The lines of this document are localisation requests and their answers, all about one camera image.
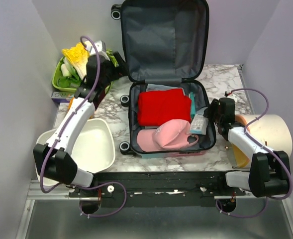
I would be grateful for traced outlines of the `teal cloth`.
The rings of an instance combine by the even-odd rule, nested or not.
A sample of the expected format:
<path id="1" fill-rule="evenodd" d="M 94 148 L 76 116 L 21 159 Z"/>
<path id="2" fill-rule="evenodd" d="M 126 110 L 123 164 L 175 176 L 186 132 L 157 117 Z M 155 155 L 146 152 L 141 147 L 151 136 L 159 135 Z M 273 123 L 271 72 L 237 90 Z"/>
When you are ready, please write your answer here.
<path id="1" fill-rule="evenodd" d="M 191 114 L 191 119 L 193 119 L 196 115 L 196 108 L 195 108 L 195 95 L 193 92 L 190 92 L 189 93 L 189 98 L 191 100 L 191 111 L 190 111 L 190 114 Z"/>

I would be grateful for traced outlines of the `light blue denim garment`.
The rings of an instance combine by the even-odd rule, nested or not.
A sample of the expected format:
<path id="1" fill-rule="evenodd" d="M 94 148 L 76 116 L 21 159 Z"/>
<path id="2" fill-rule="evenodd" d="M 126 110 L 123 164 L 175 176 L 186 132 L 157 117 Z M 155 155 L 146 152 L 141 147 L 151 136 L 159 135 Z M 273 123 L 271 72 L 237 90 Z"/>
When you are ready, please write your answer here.
<path id="1" fill-rule="evenodd" d="M 166 86 L 166 85 L 157 85 L 157 84 L 148 84 L 146 87 L 146 91 L 167 91 L 172 89 L 181 89 L 183 94 L 185 95 L 184 89 L 181 87 L 173 87 L 173 86 Z"/>

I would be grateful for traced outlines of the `pink baseball cap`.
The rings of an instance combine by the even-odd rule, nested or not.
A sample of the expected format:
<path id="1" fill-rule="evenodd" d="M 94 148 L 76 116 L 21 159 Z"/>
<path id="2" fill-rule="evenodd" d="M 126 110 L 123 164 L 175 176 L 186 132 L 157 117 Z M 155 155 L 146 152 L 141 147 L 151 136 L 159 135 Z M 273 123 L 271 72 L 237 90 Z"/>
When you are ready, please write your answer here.
<path id="1" fill-rule="evenodd" d="M 137 135 L 137 144 L 145 152 L 174 151 L 198 143 L 199 136 L 190 134 L 190 123 L 172 119 L 156 129 L 143 129 Z"/>

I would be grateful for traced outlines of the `red garment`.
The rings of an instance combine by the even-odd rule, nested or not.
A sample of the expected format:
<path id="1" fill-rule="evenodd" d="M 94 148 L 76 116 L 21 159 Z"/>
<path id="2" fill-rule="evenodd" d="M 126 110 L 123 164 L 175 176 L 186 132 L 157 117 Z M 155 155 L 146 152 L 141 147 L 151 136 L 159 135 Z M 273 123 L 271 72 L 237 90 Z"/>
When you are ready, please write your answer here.
<path id="1" fill-rule="evenodd" d="M 191 103 L 181 88 L 142 92 L 138 98 L 138 123 L 141 126 L 161 126 L 176 119 L 190 122 Z"/>

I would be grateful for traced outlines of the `pink and teal kids suitcase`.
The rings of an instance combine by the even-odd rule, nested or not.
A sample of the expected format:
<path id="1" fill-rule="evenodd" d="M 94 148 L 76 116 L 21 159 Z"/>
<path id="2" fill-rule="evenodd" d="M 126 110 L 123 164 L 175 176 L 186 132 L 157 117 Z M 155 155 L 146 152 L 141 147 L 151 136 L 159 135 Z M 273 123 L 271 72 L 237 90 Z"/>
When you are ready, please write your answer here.
<path id="1" fill-rule="evenodd" d="M 195 155 L 211 149 L 216 130 L 208 123 L 206 135 L 198 143 L 181 150 L 145 152 L 137 144 L 137 135 L 145 127 L 138 123 L 139 94 L 148 84 L 181 87 L 193 92 L 195 108 L 209 105 L 204 86 L 197 80 L 207 49 L 209 6 L 205 0 L 126 0 L 111 7 L 111 17 L 120 20 L 122 46 L 132 82 L 121 104 L 128 108 L 129 141 L 120 152 L 143 158 Z"/>

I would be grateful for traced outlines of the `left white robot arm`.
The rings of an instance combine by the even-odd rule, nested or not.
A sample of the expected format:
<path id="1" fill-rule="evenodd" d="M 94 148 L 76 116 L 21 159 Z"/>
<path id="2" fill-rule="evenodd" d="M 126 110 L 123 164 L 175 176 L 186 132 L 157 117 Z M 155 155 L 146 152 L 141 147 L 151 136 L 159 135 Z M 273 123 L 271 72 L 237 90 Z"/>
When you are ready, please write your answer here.
<path id="1" fill-rule="evenodd" d="M 106 96 L 111 83 L 128 75 L 127 64 L 121 55 L 113 53 L 115 65 L 106 52 L 92 54 L 86 64 L 87 74 L 76 89 L 67 115 L 45 143 L 37 143 L 33 156 L 39 184 L 49 193 L 60 184 L 75 185 L 87 197 L 97 192 L 91 172 L 82 170 L 72 158 L 80 132 Z"/>

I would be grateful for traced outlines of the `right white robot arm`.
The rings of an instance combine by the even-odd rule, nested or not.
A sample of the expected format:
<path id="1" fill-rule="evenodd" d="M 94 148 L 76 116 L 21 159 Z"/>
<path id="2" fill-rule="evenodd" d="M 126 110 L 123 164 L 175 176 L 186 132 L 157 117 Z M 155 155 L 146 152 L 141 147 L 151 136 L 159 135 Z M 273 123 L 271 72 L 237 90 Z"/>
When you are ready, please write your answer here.
<path id="1" fill-rule="evenodd" d="M 279 199 L 291 194 L 292 137 L 280 116 L 236 115 L 231 98 L 214 99 L 204 116 L 232 144 L 238 168 L 216 182 L 219 194 L 227 195 L 234 187 L 250 191 L 255 197 Z"/>

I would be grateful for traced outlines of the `white green bok choy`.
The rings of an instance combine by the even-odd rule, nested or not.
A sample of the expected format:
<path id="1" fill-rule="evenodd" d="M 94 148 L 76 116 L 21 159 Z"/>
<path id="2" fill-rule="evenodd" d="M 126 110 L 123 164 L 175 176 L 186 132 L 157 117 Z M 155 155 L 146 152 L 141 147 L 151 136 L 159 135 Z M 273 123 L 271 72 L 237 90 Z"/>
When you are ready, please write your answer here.
<path id="1" fill-rule="evenodd" d="M 108 55 L 110 61 L 114 64 L 114 66 L 118 67 L 118 61 L 116 60 L 113 51 L 111 49 L 107 49 L 106 54 Z"/>

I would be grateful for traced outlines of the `clear packet of items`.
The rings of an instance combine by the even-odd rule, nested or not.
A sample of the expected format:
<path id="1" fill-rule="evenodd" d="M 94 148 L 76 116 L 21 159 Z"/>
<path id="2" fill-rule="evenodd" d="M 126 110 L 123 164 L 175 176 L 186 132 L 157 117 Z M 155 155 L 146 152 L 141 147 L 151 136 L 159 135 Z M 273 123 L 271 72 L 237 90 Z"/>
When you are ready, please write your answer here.
<path id="1" fill-rule="evenodd" d="M 190 133 L 206 135 L 208 122 L 208 118 L 204 117 L 203 115 L 196 114 L 190 125 Z"/>

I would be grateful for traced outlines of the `yellow napa cabbage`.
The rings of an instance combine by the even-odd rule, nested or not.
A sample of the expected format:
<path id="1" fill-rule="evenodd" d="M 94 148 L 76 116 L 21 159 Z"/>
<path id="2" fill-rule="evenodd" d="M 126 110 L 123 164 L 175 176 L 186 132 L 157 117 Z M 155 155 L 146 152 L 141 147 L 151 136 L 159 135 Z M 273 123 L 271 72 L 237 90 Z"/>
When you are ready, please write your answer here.
<path id="1" fill-rule="evenodd" d="M 71 48 L 62 49 L 61 52 L 75 68 L 82 80 L 87 75 L 86 64 L 88 62 L 89 52 L 80 42 Z"/>

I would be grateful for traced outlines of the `cream cylindrical bucket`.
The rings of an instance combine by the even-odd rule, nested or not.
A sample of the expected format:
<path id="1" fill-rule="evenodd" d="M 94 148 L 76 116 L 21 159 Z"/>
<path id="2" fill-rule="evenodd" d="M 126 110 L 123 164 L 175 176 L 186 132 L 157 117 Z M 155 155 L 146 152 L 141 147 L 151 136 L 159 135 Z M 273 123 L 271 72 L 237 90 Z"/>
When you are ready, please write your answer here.
<path id="1" fill-rule="evenodd" d="M 247 127 L 247 131 L 259 142 L 276 151 L 284 151 L 291 156 L 293 141 L 288 126 L 278 115 L 264 115 Z"/>

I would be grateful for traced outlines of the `green vegetable tray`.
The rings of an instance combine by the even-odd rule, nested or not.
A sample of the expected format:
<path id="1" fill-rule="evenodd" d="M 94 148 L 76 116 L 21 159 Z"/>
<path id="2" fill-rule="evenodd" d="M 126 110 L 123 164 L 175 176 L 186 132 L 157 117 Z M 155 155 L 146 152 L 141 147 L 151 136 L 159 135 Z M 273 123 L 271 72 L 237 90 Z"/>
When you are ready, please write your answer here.
<path id="1" fill-rule="evenodd" d="M 56 68 L 53 73 L 52 77 L 52 86 L 62 92 L 75 92 L 76 89 L 81 85 L 82 80 L 79 77 L 77 71 L 75 68 L 71 65 L 72 67 L 72 76 L 70 77 L 64 77 L 61 72 L 61 64 L 62 64 L 62 59 L 64 56 L 59 60 L 59 62 L 56 65 Z"/>

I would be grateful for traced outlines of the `purple white box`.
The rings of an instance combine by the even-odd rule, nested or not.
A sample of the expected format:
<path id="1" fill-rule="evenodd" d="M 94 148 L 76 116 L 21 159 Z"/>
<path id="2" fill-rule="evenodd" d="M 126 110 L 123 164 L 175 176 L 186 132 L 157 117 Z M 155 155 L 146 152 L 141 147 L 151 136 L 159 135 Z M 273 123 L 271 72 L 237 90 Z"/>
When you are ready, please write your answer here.
<path id="1" fill-rule="evenodd" d="M 73 96 L 72 92 L 55 91 L 52 93 L 51 100 L 55 103 L 69 103 Z"/>

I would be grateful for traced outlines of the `white rectangular plastic tub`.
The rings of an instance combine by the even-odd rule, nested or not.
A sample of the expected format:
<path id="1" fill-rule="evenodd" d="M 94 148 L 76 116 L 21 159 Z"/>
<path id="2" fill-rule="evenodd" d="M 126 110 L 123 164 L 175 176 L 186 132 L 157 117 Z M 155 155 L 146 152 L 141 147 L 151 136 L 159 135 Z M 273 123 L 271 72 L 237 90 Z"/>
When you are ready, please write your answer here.
<path id="1" fill-rule="evenodd" d="M 43 185 L 57 183 L 93 186 L 94 175 L 104 171 L 115 161 L 115 146 L 106 121 L 90 119 L 77 137 L 71 153 L 57 146 L 53 149 L 43 174 Z"/>

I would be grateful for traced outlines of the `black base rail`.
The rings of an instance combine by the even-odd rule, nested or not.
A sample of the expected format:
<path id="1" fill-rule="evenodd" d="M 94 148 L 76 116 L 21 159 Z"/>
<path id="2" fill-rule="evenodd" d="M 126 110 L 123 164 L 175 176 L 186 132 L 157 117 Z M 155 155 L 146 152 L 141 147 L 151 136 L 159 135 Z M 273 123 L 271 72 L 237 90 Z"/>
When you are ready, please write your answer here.
<path id="1" fill-rule="evenodd" d="M 75 189 L 72 199 L 99 201 L 104 208 L 213 207 L 216 199 L 245 198 L 251 193 L 227 186 L 224 171 L 104 172 L 94 176 L 101 189 Z"/>

